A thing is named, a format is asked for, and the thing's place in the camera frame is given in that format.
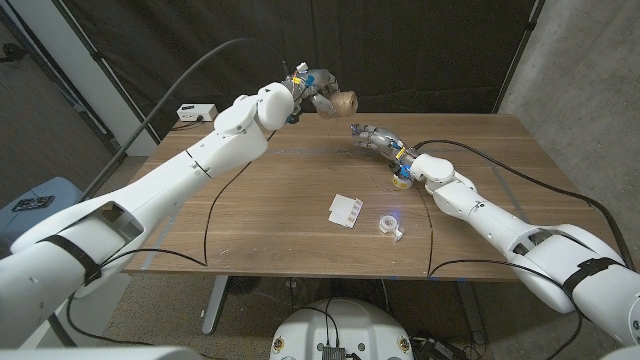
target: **black curtain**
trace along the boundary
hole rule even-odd
[[[65,0],[144,114],[193,62],[237,37],[262,39],[290,70],[326,68],[360,112],[490,113],[535,0]],[[164,137],[182,103],[222,110],[283,78],[254,44],[201,67],[152,123]]]

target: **black strap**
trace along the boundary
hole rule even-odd
[[[102,59],[104,59],[104,55],[100,52],[100,51],[94,51],[91,54],[91,57],[93,58],[94,61],[98,62]]]
[[[533,31],[533,29],[536,28],[536,25],[538,25],[537,22],[528,22],[525,26],[524,26],[524,31]]]
[[[43,242],[43,241],[50,242],[52,244],[57,245],[58,247],[68,252],[76,260],[78,260],[80,265],[82,265],[85,270],[84,272],[85,286],[89,285],[94,280],[102,277],[102,271],[100,270],[100,265],[96,264],[96,262],[93,261],[93,259],[91,258],[91,256],[89,256],[89,254],[87,254],[86,252],[84,252],[84,250],[79,248],[78,245],[69,241],[69,239],[62,237],[60,235],[51,235],[48,238],[44,240],[40,240],[38,242]]]
[[[573,299],[573,290],[575,290],[576,286],[578,286],[578,284],[580,284],[582,280],[608,269],[611,265],[620,264],[617,261],[609,258],[589,259],[587,261],[581,262],[580,264],[578,264],[580,270],[569,276],[564,284],[562,284],[562,289],[569,298]]]

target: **wooden table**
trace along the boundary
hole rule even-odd
[[[441,213],[423,183],[402,191],[380,190],[378,186],[395,189],[388,160],[376,152],[355,148],[351,123],[388,128],[410,145],[425,139],[460,141],[539,180],[576,191],[513,116],[358,114],[327,120],[307,114],[298,124],[278,131],[269,142],[267,153],[254,161],[220,196],[207,235],[208,267],[167,254],[141,253],[126,270],[425,279],[430,254],[432,267],[454,259],[503,260],[471,226]],[[212,129],[213,124],[205,123],[191,130],[169,133],[135,179]],[[529,183],[461,148],[432,144],[422,151],[450,160],[458,172],[475,182],[480,194],[523,220],[541,225],[575,224],[617,249],[604,220],[584,202]],[[238,171],[239,168],[213,179],[184,204],[171,220],[171,226],[162,224],[145,247],[155,245],[203,259],[209,208]],[[353,229],[327,220],[336,194],[364,202]],[[396,215],[406,230],[397,243],[378,230],[380,216],[387,213]],[[436,276],[492,281],[515,279],[511,269],[490,264],[450,265],[439,270]]]

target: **tape roll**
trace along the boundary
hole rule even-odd
[[[410,179],[402,179],[398,175],[393,175],[393,185],[399,189],[408,189],[413,185],[413,181]]]
[[[392,215],[382,215],[380,217],[380,224],[378,224],[378,228],[383,233],[391,233],[394,237],[393,240],[398,241],[404,235],[404,229],[400,227],[398,223],[398,219],[396,219]]]
[[[336,116],[331,116],[324,111],[318,111],[320,117],[349,117],[355,115],[356,111],[358,111],[358,98],[353,91],[334,92],[325,96],[331,101],[337,114]]]

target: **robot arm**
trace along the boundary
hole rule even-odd
[[[445,214],[469,223],[507,261],[547,275],[560,284],[514,268],[518,278],[556,311],[579,310],[624,345],[640,344],[640,275],[627,269],[604,241],[573,225],[527,224],[477,193],[451,162],[407,148],[392,132],[352,125],[357,146],[379,150],[396,177],[425,181]]]
[[[0,261],[0,347],[19,346],[64,300],[91,293],[132,259],[110,258],[138,249],[156,227],[219,174],[260,157],[267,140],[259,124],[278,130],[299,112],[302,99],[338,91],[326,70],[310,70],[240,96],[220,113],[215,130],[138,181],[45,219]],[[321,110],[331,111],[331,103]]]

